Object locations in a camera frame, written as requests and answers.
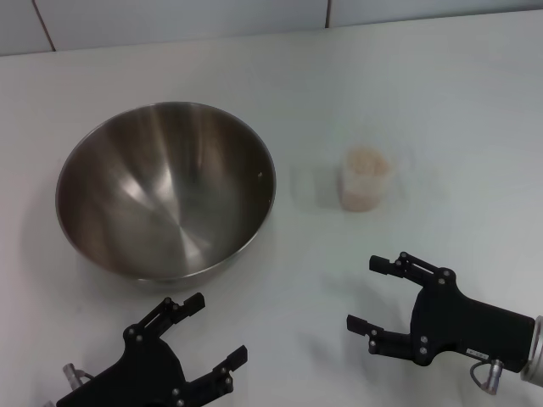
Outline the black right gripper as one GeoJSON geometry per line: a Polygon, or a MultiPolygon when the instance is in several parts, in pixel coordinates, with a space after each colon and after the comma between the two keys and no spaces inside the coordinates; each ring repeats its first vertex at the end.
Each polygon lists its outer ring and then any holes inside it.
{"type": "Polygon", "coordinates": [[[347,316],[348,331],[368,336],[370,354],[427,366],[438,354],[450,351],[478,360],[499,360],[516,373],[526,365],[535,329],[533,318],[468,298],[459,290],[453,271],[407,252],[396,260],[373,255],[369,270],[422,287],[411,314],[410,335],[347,316]]]}

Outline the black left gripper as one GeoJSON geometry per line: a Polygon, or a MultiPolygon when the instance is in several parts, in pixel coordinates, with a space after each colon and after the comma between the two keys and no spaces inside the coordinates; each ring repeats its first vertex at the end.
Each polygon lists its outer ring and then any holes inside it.
{"type": "Polygon", "coordinates": [[[211,372],[185,381],[179,360],[160,339],[205,307],[195,293],[182,304],[166,297],[123,332],[125,349],[110,368],[60,399],[57,406],[205,406],[233,392],[232,373],[248,361],[242,345],[211,372]]]}

